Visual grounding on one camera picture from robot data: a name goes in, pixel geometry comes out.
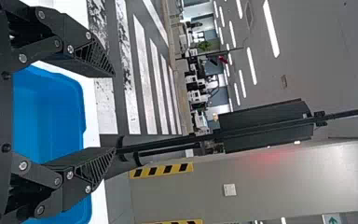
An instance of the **sign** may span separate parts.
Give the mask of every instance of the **sign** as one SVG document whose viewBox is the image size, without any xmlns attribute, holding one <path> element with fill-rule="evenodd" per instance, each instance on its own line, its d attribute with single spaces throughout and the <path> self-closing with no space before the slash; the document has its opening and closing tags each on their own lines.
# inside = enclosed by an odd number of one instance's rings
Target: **sign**
<svg viewBox="0 0 358 224">
<path fill-rule="evenodd" d="M 322 215 L 322 218 L 324 219 L 324 224 L 342 224 L 339 214 Z"/>
</svg>

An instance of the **tiled floor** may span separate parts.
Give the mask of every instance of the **tiled floor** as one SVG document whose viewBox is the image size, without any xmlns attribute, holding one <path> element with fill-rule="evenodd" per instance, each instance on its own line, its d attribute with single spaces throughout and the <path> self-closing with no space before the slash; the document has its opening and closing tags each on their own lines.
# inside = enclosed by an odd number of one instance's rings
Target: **tiled floor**
<svg viewBox="0 0 358 224">
<path fill-rule="evenodd" d="M 161 1 L 92 2 L 98 9 L 90 26 L 98 27 L 94 33 L 107 43 L 117 72 L 113 82 L 95 80 L 100 134 L 149 139 L 182 134 Z M 134 223 L 128 174 L 106 180 L 105 187 L 109 222 Z"/>
</svg>

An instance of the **blue plastic bin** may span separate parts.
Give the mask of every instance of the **blue plastic bin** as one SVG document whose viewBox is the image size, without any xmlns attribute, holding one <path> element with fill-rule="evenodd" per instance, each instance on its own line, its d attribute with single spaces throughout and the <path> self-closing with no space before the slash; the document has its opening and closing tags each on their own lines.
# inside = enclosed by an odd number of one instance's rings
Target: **blue plastic bin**
<svg viewBox="0 0 358 224">
<path fill-rule="evenodd" d="M 81 86 L 69 77 L 30 66 L 14 78 L 14 150 L 37 163 L 83 148 L 86 121 Z M 90 196 L 54 218 L 26 223 L 83 224 L 91 218 Z"/>
</svg>

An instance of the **black metal arm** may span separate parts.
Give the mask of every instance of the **black metal arm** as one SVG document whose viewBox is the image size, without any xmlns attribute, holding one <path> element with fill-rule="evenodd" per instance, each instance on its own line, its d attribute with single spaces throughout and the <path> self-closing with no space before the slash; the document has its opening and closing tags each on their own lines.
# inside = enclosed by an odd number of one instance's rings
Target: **black metal arm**
<svg viewBox="0 0 358 224">
<path fill-rule="evenodd" d="M 46 164 L 12 152 L 13 73 L 44 61 L 86 77 L 115 72 L 98 38 L 66 14 L 0 0 L 0 223 L 54 217 L 102 182 L 116 150 L 87 148 Z"/>
</svg>

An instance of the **yellow and black warning stripe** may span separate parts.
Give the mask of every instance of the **yellow and black warning stripe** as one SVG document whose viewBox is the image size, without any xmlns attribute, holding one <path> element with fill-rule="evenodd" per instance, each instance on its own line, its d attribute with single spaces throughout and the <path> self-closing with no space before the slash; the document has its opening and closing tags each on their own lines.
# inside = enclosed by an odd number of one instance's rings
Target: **yellow and black warning stripe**
<svg viewBox="0 0 358 224">
<path fill-rule="evenodd" d="M 181 220 L 181 221 L 163 221 L 163 222 L 153 222 L 145 224 L 203 224 L 201 219 L 191 219 L 191 220 Z"/>
<path fill-rule="evenodd" d="M 142 167 L 130 171 L 130 179 L 142 179 L 162 175 L 179 175 L 194 172 L 193 162 L 160 165 L 155 167 Z"/>
</svg>

